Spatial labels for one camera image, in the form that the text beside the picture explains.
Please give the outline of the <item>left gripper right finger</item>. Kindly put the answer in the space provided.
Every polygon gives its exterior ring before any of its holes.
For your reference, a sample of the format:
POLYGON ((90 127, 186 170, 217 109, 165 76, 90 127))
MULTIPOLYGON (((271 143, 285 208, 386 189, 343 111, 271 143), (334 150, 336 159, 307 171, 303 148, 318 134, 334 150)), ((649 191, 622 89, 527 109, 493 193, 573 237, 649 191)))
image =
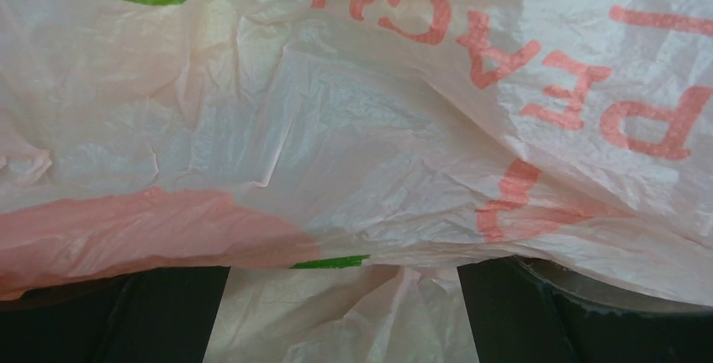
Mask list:
POLYGON ((482 362, 710 362, 712 309, 643 295, 545 260, 457 269, 482 362))

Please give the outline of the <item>pink plastic bag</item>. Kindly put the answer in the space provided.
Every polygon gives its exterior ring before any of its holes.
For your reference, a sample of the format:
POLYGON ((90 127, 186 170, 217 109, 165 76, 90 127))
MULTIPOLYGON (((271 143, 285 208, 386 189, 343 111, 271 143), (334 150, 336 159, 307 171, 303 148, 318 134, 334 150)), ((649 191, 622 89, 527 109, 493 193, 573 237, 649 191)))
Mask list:
POLYGON ((208 358, 449 362, 455 269, 712 304, 712 0, 1 0, 1 299, 248 275, 208 358))

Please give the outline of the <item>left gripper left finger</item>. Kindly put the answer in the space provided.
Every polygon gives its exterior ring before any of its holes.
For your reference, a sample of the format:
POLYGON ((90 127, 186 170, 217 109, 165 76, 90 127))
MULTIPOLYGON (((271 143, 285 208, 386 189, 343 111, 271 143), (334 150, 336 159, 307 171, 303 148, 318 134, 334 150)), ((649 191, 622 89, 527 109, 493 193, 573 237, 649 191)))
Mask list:
POLYGON ((1 304, 3 362, 200 362, 229 270, 161 268, 1 304))

